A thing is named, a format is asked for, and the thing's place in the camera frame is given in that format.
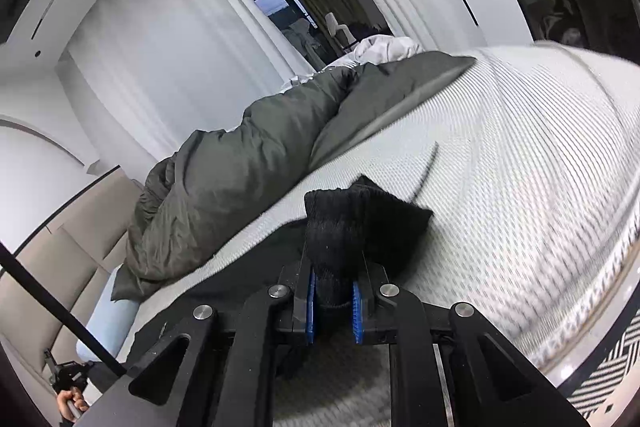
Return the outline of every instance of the pillow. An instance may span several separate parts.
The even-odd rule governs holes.
[[[140,303],[134,301],[111,300],[111,291],[113,290],[113,282],[116,279],[116,273],[120,266],[115,268],[104,286],[98,303],[95,305],[94,313],[91,315],[86,328],[89,332],[109,351],[114,357],[117,356],[124,339],[127,338],[133,320],[136,318]],[[76,344],[76,353],[81,360],[88,362],[94,360],[98,362],[100,359],[94,355],[83,342],[78,341]]]

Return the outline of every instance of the beige upholstered headboard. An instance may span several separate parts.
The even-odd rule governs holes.
[[[91,317],[110,272],[124,260],[126,229],[141,189],[120,168],[108,172],[57,211],[16,258],[82,324]],[[43,350],[58,362],[79,360],[76,338],[8,274],[0,277],[3,346],[41,384]]]

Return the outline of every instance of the striped rug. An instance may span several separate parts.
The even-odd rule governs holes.
[[[640,353],[640,310],[607,357],[569,397],[569,402],[589,418],[626,377]]]

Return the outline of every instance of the white curtain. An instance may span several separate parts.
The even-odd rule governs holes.
[[[151,156],[229,129],[313,68],[252,0],[98,0],[69,42],[87,83]]]

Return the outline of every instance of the blanket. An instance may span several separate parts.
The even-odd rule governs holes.
[[[428,52],[332,68],[257,100],[233,131],[195,131],[149,173],[111,298],[143,300],[203,265],[308,172],[406,115],[473,63]]]

